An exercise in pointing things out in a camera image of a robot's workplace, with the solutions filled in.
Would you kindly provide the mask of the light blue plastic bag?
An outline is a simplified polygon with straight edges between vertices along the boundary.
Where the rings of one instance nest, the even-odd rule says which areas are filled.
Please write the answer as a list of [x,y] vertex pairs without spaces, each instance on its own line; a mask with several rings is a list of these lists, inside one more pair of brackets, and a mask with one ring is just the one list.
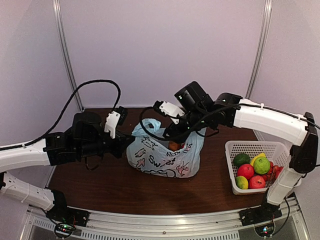
[[165,129],[161,122],[154,118],[145,118],[137,124],[131,135],[135,137],[126,149],[129,165],[146,174],[167,178],[191,178],[200,168],[200,153],[204,137],[192,132],[186,140],[186,148],[177,151],[168,149],[169,143],[148,135],[145,127],[157,137],[162,137]]

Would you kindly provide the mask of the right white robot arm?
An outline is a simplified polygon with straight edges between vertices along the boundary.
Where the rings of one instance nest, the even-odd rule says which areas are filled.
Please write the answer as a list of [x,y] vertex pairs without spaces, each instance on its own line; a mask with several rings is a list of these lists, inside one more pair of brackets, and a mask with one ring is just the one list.
[[168,101],[160,112],[172,119],[163,136],[168,141],[183,143],[190,133],[203,128],[216,130],[219,125],[250,129],[291,143],[288,164],[267,190],[265,203],[256,210],[259,220],[268,220],[302,176],[317,166],[318,129],[310,112],[293,114],[255,103],[232,93],[222,93],[216,100],[193,81],[175,93],[181,106]]

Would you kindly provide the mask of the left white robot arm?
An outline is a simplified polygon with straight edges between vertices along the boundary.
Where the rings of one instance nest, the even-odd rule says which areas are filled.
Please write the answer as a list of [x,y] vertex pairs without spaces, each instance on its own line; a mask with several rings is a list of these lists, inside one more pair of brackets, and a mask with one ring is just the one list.
[[134,137],[117,130],[126,118],[112,111],[102,122],[94,112],[77,113],[70,128],[46,133],[38,140],[0,148],[0,193],[52,212],[61,222],[72,218],[65,196],[45,188],[49,169],[105,154],[120,158]]

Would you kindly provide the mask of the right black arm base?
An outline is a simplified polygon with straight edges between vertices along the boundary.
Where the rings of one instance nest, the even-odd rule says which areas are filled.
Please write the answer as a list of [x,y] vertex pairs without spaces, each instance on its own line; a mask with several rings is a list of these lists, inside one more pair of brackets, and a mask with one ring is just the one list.
[[268,222],[283,214],[279,205],[263,202],[260,206],[243,209],[238,212],[242,226]]

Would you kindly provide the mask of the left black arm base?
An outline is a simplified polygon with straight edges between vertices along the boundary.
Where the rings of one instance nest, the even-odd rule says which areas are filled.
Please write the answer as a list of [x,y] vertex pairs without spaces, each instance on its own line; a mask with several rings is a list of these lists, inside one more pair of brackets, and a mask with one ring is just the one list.
[[53,207],[46,211],[49,219],[67,223],[72,226],[86,227],[90,213],[87,210],[68,207],[65,195],[58,190],[53,193]]

